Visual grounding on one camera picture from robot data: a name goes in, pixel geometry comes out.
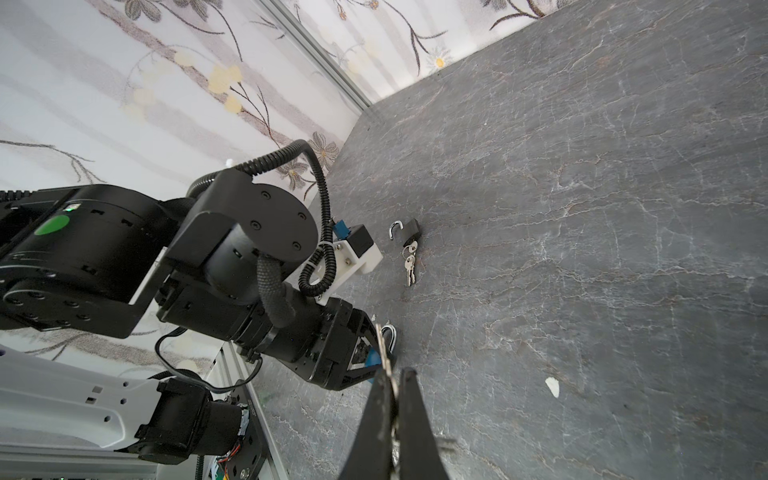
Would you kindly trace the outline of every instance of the black padlock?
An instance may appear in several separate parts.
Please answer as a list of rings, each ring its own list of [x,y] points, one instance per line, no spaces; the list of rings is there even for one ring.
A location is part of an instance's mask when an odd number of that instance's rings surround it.
[[[416,221],[415,218],[412,218],[411,220],[408,220],[402,225],[402,232],[400,232],[401,238],[404,238],[406,241],[402,244],[402,247],[405,248],[414,241],[418,240],[422,237],[422,229],[419,227],[419,222]]]

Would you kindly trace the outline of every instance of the wire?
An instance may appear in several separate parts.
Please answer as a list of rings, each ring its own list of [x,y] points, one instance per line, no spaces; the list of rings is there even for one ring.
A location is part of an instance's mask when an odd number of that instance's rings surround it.
[[[248,378],[246,378],[245,380],[239,380],[238,382],[235,382],[234,385],[226,386],[226,387],[213,386],[210,383],[206,382],[205,380],[196,379],[193,376],[189,376],[189,375],[181,372],[180,370],[176,370],[170,363],[168,363],[168,361],[165,358],[163,358],[162,354],[160,353],[160,344],[166,338],[168,338],[170,336],[179,336],[179,335],[181,335],[182,333],[184,333],[186,331],[187,331],[187,329],[185,329],[184,327],[180,326],[180,327],[176,328],[173,332],[166,333],[165,335],[163,335],[162,337],[157,339],[157,342],[155,342],[155,344],[154,344],[154,352],[157,355],[158,359],[160,359],[160,361],[163,364],[163,366],[169,372],[173,373],[176,377],[184,378],[185,381],[187,381],[189,383],[192,383],[194,385],[197,385],[197,386],[201,386],[204,389],[208,389],[212,393],[227,393],[227,392],[231,392],[232,390],[235,390],[239,386],[243,386],[243,385],[246,385],[247,383],[249,383],[251,380],[256,378],[256,375],[261,370],[261,364],[263,363],[263,359],[261,358],[261,355],[259,355],[258,362],[253,367],[253,371],[250,373],[250,375],[248,375]]]

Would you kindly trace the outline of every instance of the floral wallpaper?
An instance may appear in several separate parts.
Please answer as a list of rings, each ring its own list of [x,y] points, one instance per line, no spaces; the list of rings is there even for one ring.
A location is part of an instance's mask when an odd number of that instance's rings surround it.
[[[282,0],[372,101],[574,1]]]
[[[358,116],[251,0],[0,2],[0,189],[109,183],[166,200],[202,174],[310,141],[329,169]],[[260,176],[309,203],[304,159]],[[174,326],[154,311],[127,339],[0,332],[10,348],[116,376],[162,370]],[[221,341],[169,339],[205,373]]]

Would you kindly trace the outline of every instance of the blue object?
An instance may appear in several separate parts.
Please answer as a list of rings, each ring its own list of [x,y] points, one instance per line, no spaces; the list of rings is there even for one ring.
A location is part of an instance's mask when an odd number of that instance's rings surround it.
[[[336,238],[339,240],[346,240],[349,236],[349,228],[346,227],[344,220],[339,220],[336,225],[333,226],[333,232],[336,234]]]
[[[368,352],[368,358],[366,358],[366,366],[381,365],[382,357],[374,349]]]

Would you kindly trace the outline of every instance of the open padlock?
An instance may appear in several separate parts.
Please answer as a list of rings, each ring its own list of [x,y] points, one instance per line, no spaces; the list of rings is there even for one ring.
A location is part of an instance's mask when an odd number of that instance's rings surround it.
[[[416,221],[415,218],[412,218],[408,220],[407,222],[403,223],[400,220],[397,220],[395,223],[393,223],[389,227],[389,239],[394,240],[395,234],[392,232],[395,227],[400,226],[400,234],[399,236],[403,239],[402,247],[405,248],[414,241],[418,240],[422,237],[422,229],[419,226],[419,222]]]

